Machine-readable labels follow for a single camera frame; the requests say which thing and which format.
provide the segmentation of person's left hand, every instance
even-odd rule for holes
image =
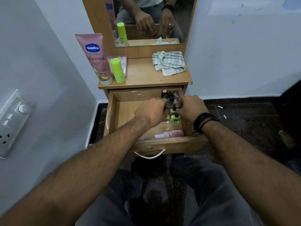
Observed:
[[[145,117],[148,121],[148,129],[150,129],[165,120],[169,109],[170,105],[167,99],[152,98],[139,106],[135,112],[135,117]]]
[[[173,14],[169,9],[164,9],[161,14],[160,18],[160,28],[161,28],[161,34],[163,36],[166,36],[166,33],[175,27]]]

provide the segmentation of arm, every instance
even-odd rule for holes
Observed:
[[[142,31],[149,30],[152,35],[156,33],[155,23],[152,17],[143,12],[133,0],[118,0],[122,7],[135,18],[137,29]]]
[[[165,5],[172,5],[174,7],[176,1],[177,0],[165,0]],[[167,30],[171,31],[173,30],[174,27],[175,27],[175,23],[174,23],[172,11],[170,11],[169,9],[164,9],[161,13],[161,18],[160,18],[160,29],[161,29],[160,33],[163,36],[166,36]]]
[[[193,123],[208,112],[198,96],[179,101],[180,116]],[[270,225],[299,225],[301,222],[301,177],[269,158],[217,121],[202,128],[216,149],[232,182],[250,206]]]
[[[109,184],[135,141],[168,115],[166,99],[146,101],[135,117],[64,163],[0,218],[0,225],[73,225]]]

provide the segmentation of person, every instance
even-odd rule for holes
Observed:
[[[301,147],[295,143],[295,140],[283,130],[279,131],[279,135],[285,146],[291,151],[293,155],[292,160],[284,163],[285,166],[301,175]]]
[[[116,22],[125,25],[136,24],[140,31],[149,31],[153,36],[158,33],[155,24],[160,25],[160,35],[170,32],[171,38],[184,43],[183,34],[173,18],[173,8],[177,0],[118,0],[121,4]]]
[[[166,99],[145,101],[128,123],[64,163],[17,202],[0,225],[73,225],[78,219],[76,225],[133,225],[124,202],[140,194],[142,181],[117,169],[137,139],[166,118],[164,107],[169,107]],[[208,113],[196,95],[180,98],[177,107],[190,124]],[[183,156],[170,166],[173,177],[201,190],[191,225],[252,225],[249,205],[268,225],[300,224],[299,175],[218,121],[206,122],[201,131],[224,167]]]

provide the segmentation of wall socket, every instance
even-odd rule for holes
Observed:
[[[19,90],[15,90],[0,110],[0,159],[5,159],[18,133],[36,106]]]

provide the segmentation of drawer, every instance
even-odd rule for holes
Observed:
[[[176,90],[180,96],[184,96],[181,86],[111,90],[104,136],[130,121],[143,101],[151,98],[160,98],[162,89],[172,92]],[[177,129],[183,129],[184,137],[153,139],[156,134],[163,133],[166,130]],[[189,124],[183,118],[179,122],[171,122],[169,119],[166,119],[143,134],[130,149],[129,154],[137,152],[143,156],[149,156],[156,155],[164,149],[166,150],[163,154],[192,153],[200,149],[208,141],[203,134],[196,133],[192,136],[193,131],[193,124]]]

